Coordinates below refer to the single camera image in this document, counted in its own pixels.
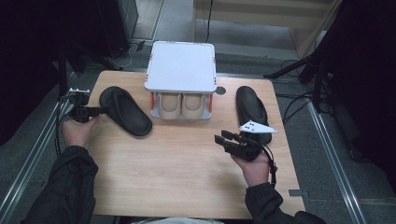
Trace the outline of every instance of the person's left hand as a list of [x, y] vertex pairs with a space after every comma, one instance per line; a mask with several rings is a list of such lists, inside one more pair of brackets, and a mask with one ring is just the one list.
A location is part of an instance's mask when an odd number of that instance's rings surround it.
[[86, 123], [79, 123], [73, 119], [64, 122], [62, 133], [68, 146], [85, 147], [90, 141], [92, 129], [99, 120], [99, 116], [93, 117]]

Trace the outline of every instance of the black slide sandal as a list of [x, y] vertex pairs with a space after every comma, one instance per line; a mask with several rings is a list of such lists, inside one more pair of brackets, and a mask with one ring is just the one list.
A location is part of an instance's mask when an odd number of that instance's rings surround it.
[[108, 106], [106, 114], [128, 133], [144, 136], [151, 131], [151, 120], [128, 91], [120, 87], [109, 87], [101, 93], [99, 104]]
[[[242, 86], [236, 91], [236, 110], [239, 118], [239, 126], [246, 124], [250, 120], [268, 126], [267, 111], [264, 104], [256, 92], [250, 87]], [[262, 145], [266, 145], [272, 140], [270, 133], [241, 132], [240, 135]]]

